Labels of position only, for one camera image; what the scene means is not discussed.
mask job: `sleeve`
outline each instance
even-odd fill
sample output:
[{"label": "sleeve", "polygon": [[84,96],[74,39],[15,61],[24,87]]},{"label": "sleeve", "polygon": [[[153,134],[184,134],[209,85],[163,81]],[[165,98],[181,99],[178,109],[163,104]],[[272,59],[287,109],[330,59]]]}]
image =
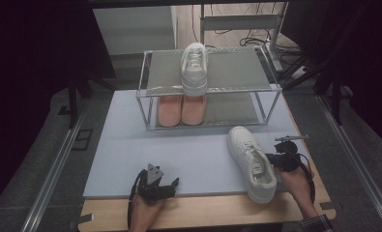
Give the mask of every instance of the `sleeve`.
[{"label": "sleeve", "polygon": [[304,219],[299,223],[305,232],[334,232],[332,224],[325,215]]}]

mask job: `hand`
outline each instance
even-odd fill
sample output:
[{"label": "hand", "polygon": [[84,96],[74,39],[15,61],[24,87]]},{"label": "hand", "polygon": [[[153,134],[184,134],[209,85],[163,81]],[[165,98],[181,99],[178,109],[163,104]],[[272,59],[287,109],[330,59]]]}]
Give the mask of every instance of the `hand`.
[{"label": "hand", "polygon": [[133,210],[131,219],[131,232],[145,232],[154,223],[163,206],[164,200],[149,204],[140,195],[133,199]]},{"label": "hand", "polygon": [[303,218],[318,217],[317,211],[314,209],[313,203],[311,202],[308,179],[302,168],[298,167],[291,172],[285,172],[279,168],[275,168],[275,171],[281,176],[284,185],[297,202]]}]

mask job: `person's right hand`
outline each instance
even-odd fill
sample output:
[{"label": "person's right hand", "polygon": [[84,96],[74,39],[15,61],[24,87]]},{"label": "person's right hand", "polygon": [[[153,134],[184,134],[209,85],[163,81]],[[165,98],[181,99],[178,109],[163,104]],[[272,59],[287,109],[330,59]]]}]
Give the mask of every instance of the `person's right hand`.
[{"label": "person's right hand", "polygon": [[318,217],[317,211],[314,209],[313,203],[310,198],[310,186],[305,172],[301,167],[291,172],[285,172],[279,168],[275,168],[277,174],[283,179],[286,188],[296,200],[303,218]]}]

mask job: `white sneaker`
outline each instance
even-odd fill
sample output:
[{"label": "white sneaker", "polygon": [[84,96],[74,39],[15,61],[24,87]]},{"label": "white sneaker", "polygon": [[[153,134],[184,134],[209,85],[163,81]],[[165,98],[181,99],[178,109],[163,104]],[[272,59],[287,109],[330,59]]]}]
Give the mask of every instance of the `white sneaker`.
[{"label": "white sneaker", "polygon": [[227,136],[227,146],[243,171],[250,199],[256,203],[270,202],[275,195],[277,179],[250,131],[243,127],[233,128]]},{"label": "white sneaker", "polygon": [[202,43],[191,43],[181,62],[182,87],[188,96],[202,96],[208,89],[208,52]]}]

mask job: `person's left hand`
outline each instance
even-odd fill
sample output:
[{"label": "person's left hand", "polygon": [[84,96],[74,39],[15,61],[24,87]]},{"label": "person's left hand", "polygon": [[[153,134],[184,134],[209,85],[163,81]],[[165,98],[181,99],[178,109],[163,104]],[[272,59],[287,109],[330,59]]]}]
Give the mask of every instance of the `person's left hand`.
[{"label": "person's left hand", "polygon": [[136,194],[133,199],[133,210],[130,232],[145,232],[154,223],[164,200],[149,204],[140,195]]}]

